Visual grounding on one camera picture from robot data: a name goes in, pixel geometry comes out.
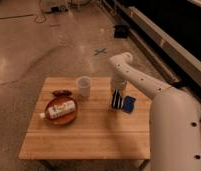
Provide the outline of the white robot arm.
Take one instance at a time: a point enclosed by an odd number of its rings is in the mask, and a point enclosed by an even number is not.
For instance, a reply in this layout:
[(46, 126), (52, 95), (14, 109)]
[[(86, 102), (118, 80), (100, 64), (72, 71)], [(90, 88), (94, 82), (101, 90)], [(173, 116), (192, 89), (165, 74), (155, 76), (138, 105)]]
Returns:
[(129, 81), (152, 100), (149, 112), (151, 171), (201, 171), (201, 105), (187, 92), (132, 67), (124, 52), (109, 59), (111, 86)]

